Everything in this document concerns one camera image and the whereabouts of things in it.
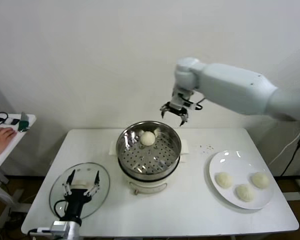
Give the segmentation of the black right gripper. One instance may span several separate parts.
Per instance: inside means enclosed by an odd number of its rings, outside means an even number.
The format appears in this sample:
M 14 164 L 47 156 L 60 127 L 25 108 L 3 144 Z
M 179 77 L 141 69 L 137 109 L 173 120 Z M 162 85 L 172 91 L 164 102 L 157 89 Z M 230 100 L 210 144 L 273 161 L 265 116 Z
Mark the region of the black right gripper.
M 188 122 L 188 118 L 189 118 L 188 110 L 184 107 L 178 107 L 176 105 L 173 105 L 172 103 L 166 102 L 160 108 L 160 113 L 162 118 L 164 118 L 166 112 L 170 112 L 172 114 L 180 116 L 181 118 L 181 123 L 179 125 L 180 127 Z

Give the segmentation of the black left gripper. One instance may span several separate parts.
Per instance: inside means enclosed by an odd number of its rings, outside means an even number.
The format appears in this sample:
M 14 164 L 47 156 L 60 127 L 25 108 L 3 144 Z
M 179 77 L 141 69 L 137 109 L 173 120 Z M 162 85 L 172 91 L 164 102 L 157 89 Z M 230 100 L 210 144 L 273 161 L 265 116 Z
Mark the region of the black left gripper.
M 84 189 L 71 190 L 75 173 L 76 170 L 74 169 L 67 177 L 66 182 L 62 184 L 64 188 L 64 200 L 67 202 L 67 207 L 64 216 L 60 217 L 59 219 L 66 222 L 81 223 L 81 213 L 84 205 L 89 203 L 92 200 L 92 196 L 95 195 L 100 189 L 100 176 L 99 171 L 97 171 L 93 185 L 87 191 Z

